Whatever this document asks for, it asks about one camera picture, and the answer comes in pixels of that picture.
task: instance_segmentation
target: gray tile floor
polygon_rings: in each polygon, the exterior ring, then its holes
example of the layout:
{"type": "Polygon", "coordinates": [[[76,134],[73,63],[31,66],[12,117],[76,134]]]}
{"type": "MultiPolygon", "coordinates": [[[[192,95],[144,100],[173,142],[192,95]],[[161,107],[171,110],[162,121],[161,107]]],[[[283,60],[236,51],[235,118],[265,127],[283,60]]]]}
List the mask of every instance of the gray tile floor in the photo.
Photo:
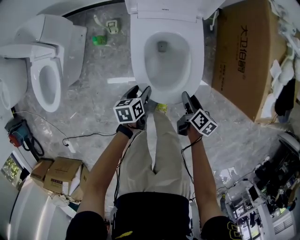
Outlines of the gray tile floor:
{"type": "MultiPolygon", "coordinates": [[[[86,135],[94,132],[114,133],[118,125],[113,105],[133,83],[108,84],[111,77],[133,77],[130,58],[130,16],[124,3],[111,4],[91,9],[69,17],[76,25],[88,28],[84,62],[79,81],[66,92],[63,103],[55,113],[45,112],[35,99],[31,83],[24,97],[16,107],[43,116],[67,136],[86,135]],[[102,23],[118,18],[122,24],[117,35],[109,35],[106,46],[94,46],[92,37],[103,34],[103,29],[95,24],[96,14],[102,23]]],[[[215,34],[209,32],[210,22],[204,22],[205,66],[203,80],[211,83],[215,56],[215,34]]],[[[276,126],[262,127],[252,123],[227,99],[209,86],[201,86],[196,96],[202,106],[210,112],[219,128],[209,138],[204,139],[205,149],[215,174],[217,187],[231,186],[237,179],[253,170],[268,155],[276,150],[279,142],[276,126]]],[[[293,111],[291,122],[298,124],[300,109],[293,111]]],[[[169,106],[168,116],[174,126],[184,114],[182,105],[169,106]]],[[[89,169],[111,140],[111,137],[92,136],[72,139],[76,149],[72,154],[62,145],[64,136],[43,119],[22,113],[28,120],[34,136],[43,145],[46,155],[82,159],[89,169]]],[[[148,118],[148,144],[152,158],[155,156],[156,134],[153,117],[148,118]]],[[[180,136],[182,146],[188,139],[180,136]]],[[[191,152],[186,151],[187,165],[191,171],[191,152]]],[[[113,179],[106,196],[106,214],[113,206],[116,178],[113,179]]],[[[231,189],[227,196],[230,201],[239,196],[244,189],[243,183],[231,189]]]]}

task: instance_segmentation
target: pants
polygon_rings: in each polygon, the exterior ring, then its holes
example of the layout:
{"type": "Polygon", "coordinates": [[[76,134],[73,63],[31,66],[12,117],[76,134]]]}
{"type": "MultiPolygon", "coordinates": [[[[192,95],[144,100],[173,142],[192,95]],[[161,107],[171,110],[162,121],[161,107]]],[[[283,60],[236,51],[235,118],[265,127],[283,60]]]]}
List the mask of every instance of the pants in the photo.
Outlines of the pants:
{"type": "Polygon", "coordinates": [[[119,196],[134,192],[160,192],[189,199],[190,178],[183,165],[177,132],[168,117],[159,111],[154,112],[154,122],[157,133],[154,169],[147,131],[142,131],[133,142],[128,143],[131,146],[120,166],[119,196]]]}

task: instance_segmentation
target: person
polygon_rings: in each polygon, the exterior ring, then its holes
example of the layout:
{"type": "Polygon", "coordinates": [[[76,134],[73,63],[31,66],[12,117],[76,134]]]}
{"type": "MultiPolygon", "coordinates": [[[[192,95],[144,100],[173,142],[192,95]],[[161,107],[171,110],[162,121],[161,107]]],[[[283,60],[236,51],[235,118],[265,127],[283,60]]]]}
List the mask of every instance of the person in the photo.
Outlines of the person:
{"type": "MultiPolygon", "coordinates": [[[[154,122],[157,131],[154,168],[151,166],[147,131],[135,129],[135,124],[119,127],[90,172],[80,207],[67,229],[67,240],[107,239],[105,195],[127,147],[120,164],[120,190],[115,202],[117,211],[111,238],[193,239],[189,235],[190,178],[183,164],[178,135],[166,116],[166,105],[158,104],[154,122]]],[[[191,143],[200,136],[194,127],[189,128],[191,143]]],[[[202,238],[241,239],[236,225],[223,216],[218,206],[216,184],[203,142],[195,143],[191,151],[202,238]]]]}

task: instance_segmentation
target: yellow object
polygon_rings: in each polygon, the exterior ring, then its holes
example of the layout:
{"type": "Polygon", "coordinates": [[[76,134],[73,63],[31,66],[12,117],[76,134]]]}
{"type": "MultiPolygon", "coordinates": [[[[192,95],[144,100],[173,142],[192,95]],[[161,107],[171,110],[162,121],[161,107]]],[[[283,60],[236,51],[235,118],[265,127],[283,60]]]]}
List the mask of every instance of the yellow object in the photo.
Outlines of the yellow object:
{"type": "Polygon", "coordinates": [[[130,231],[130,232],[123,233],[121,236],[119,236],[119,237],[116,237],[115,239],[119,239],[119,238],[127,237],[127,236],[131,235],[132,233],[133,233],[133,231],[130,231]]]}
{"type": "Polygon", "coordinates": [[[161,104],[161,103],[159,103],[159,104],[156,106],[155,110],[156,110],[156,111],[159,111],[159,112],[161,112],[161,113],[166,114],[166,113],[167,113],[167,107],[168,107],[167,104],[161,104]]]}

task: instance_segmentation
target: watch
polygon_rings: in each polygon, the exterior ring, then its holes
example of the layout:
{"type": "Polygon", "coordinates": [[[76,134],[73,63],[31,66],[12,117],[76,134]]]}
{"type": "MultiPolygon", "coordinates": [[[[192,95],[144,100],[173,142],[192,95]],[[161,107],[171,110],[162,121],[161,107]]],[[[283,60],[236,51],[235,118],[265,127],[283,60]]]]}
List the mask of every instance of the watch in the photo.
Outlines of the watch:
{"type": "Polygon", "coordinates": [[[117,128],[117,130],[116,130],[116,133],[117,133],[117,132],[121,132],[121,133],[125,134],[129,139],[130,139],[130,138],[132,137],[132,135],[133,135],[133,132],[132,132],[129,128],[123,126],[122,124],[120,124],[120,125],[118,126],[118,128],[117,128]]]}

